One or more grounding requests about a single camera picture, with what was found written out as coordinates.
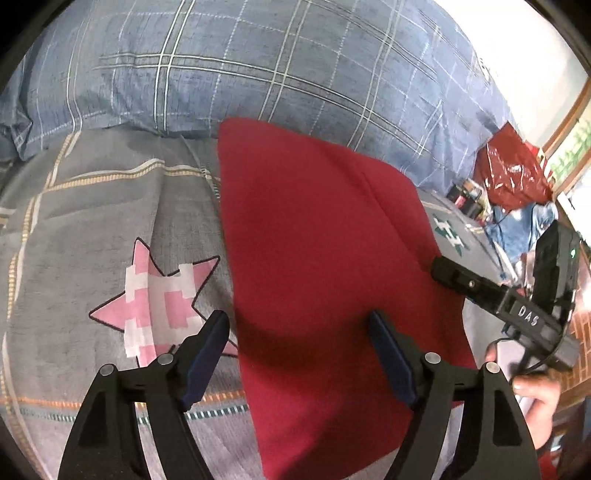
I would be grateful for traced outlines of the person's right hand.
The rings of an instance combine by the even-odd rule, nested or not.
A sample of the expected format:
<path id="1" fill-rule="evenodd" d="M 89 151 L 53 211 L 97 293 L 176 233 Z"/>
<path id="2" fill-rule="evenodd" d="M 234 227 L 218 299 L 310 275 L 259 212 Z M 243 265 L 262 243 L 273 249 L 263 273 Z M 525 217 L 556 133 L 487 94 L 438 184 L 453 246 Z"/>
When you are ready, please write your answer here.
<path id="1" fill-rule="evenodd" d="M 553 418 L 561 396 L 560 383 L 546 373 L 516 375 L 510 380 L 514 394 L 530 399 L 524 414 L 533 445 L 542 449 L 551 438 Z"/>

